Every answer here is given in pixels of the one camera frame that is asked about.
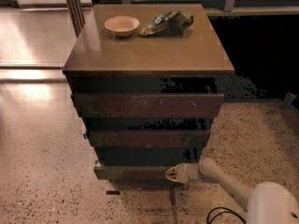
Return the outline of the white and yellow gripper body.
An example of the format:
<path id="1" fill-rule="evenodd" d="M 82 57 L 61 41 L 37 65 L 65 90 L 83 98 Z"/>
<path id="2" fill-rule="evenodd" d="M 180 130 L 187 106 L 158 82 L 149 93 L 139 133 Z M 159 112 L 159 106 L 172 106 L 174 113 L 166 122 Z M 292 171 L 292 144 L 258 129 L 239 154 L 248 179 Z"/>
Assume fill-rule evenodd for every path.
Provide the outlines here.
<path id="1" fill-rule="evenodd" d="M 196 163 L 180 163 L 170 167 L 165 172 L 165 178 L 176 183 L 188 183 L 199 179 L 199 169 Z"/>

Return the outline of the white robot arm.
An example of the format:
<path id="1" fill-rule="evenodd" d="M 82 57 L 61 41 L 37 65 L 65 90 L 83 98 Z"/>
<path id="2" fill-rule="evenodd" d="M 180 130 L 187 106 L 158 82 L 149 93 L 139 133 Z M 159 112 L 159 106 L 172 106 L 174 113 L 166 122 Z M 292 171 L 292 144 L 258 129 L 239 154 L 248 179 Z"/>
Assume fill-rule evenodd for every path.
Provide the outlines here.
<path id="1" fill-rule="evenodd" d="M 247 213 L 246 224 L 299 224 L 299 203 L 285 187 L 262 182 L 250 188 L 226 174 L 210 158 L 170 167 L 165 177 L 182 184 L 190 181 L 219 184 Z"/>

